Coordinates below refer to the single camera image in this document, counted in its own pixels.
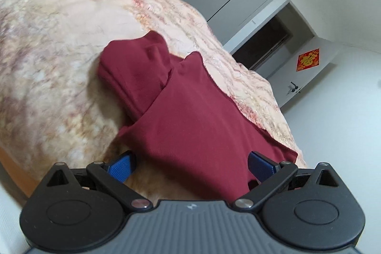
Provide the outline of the dark red long-sleeve shirt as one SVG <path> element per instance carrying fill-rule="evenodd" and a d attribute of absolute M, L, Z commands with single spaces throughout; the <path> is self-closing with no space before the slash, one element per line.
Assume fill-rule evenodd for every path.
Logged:
<path fill-rule="evenodd" d="M 109 43 L 97 73 L 127 115 L 119 139 L 203 199 L 233 201 L 246 194 L 254 179 L 252 151 L 275 162 L 297 158 L 243 116 L 200 53 L 172 55 L 156 32 Z"/>

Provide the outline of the white room door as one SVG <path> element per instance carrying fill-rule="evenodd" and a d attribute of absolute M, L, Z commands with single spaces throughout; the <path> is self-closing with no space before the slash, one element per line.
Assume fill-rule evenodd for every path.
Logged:
<path fill-rule="evenodd" d="M 320 64 L 313 68 L 297 72 L 296 64 L 298 56 L 317 48 L 320 49 Z M 278 106 L 281 108 L 296 95 L 287 95 L 288 85 L 290 85 L 291 82 L 299 86 L 301 91 L 334 59 L 341 49 L 341 45 L 319 37 L 313 37 L 310 41 L 306 42 L 290 60 L 267 79 L 272 87 L 272 92 Z"/>

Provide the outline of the red fu door decoration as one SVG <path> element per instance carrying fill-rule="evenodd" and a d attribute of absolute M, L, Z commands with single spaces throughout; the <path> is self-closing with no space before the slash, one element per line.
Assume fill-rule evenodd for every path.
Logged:
<path fill-rule="evenodd" d="M 301 72 L 320 64 L 320 49 L 314 49 L 300 54 L 297 59 L 296 71 Z"/>

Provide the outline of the floral peach quilt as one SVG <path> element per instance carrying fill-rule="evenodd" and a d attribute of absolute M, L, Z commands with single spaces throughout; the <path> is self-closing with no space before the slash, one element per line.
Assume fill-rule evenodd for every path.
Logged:
<path fill-rule="evenodd" d="M 269 82 L 181 0 L 1 0 L 1 148 L 37 182 L 55 162 L 80 168 L 125 151 L 115 140 L 123 114 L 97 64 L 110 41 L 151 30 L 176 56 L 200 52 L 242 114 L 297 149 Z"/>

